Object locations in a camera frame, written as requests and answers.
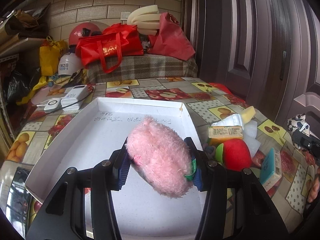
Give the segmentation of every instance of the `white helmet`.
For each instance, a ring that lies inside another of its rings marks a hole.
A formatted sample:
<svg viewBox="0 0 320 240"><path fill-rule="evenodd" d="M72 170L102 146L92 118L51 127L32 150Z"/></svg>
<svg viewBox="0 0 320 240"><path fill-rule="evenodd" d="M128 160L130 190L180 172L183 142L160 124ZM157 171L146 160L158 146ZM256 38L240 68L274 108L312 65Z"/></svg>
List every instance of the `white helmet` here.
<svg viewBox="0 0 320 240"><path fill-rule="evenodd" d="M74 72L77 72L82 68L84 68L84 66L81 63L81 58L77 57L76 54L72 52L68 52L60 59L58 75L72 76Z"/></svg>

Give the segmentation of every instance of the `plaid blanket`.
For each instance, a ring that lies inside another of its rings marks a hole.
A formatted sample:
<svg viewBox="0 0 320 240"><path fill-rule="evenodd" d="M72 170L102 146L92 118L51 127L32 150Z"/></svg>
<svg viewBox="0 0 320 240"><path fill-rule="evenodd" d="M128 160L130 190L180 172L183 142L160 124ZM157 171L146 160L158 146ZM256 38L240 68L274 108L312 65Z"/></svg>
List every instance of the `plaid blanket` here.
<svg viewBox="0 0 320 240"><path fill-rule="evenodd" d="M106 62L108 67L113 66L117 58L108 57ZM121 65L108 74L102 70L100 61L92 62L88 67L87 82L91 84L143 78L196 77L198 71L194 58L182 61L150 54L123 57Z"/></svg>

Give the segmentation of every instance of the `wall switch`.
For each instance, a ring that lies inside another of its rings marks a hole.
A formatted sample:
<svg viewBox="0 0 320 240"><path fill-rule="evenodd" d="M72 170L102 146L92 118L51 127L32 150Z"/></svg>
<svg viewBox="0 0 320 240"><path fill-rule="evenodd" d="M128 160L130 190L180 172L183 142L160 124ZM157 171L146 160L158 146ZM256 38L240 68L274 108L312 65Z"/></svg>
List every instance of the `wall switch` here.
<svg viewBox="0 0 320 240"><path fill-rule="evenodd" d="M131 12L121 12L120 20L121 21L126 21L130 14L131 14Z"/></svg>

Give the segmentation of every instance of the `red tote bag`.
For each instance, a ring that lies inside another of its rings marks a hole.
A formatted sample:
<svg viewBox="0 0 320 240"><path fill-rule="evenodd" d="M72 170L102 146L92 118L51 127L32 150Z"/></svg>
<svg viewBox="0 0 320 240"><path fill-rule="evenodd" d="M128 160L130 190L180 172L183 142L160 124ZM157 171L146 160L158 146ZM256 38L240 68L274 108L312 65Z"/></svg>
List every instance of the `red tote bag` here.
<svg viewBox="0 0 320 240"><path fill-rule="evenodd" d="M76 55L81 58L84 66L100 60L103 71L110 73L119 67L122 56L143 55L137 26L113 24L106 28L102 35L79 38ZM117 56L118 62L108 68L105 57L112 56Z"/></svg>
<svg viewBox="0 0 320 240"><path fill-rule="evenodd" d="M148 49L150 54L188 60L196 53L177 19L169 13L161 14L159 34L149 35L149 40L152 45Z"/></svg>

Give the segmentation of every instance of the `white cardboard tray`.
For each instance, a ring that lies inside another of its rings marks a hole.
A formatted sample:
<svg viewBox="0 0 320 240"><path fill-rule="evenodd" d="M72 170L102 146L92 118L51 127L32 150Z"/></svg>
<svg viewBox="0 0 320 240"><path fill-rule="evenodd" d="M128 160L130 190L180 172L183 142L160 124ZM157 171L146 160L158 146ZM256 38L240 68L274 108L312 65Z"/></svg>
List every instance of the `white cardboard tray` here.
<svg viewBox="0 0 320 240"><path fill-rule="evenodd" d="M25 182L26 188L43 203L67 168L84 170L108 159L114 150L122 147L130 131L145 115L169 126L183 139L191 137L197 149L202 150L183 103L97 98L73 118L42 154ZM122 190L112 191L112 197L124 239L135 236L189 239L197 231L205 192L200 193L193 187L182 198L171 199L159 195L130 168L126 184ZM90 218L86 208L86 220Z"/></svg>

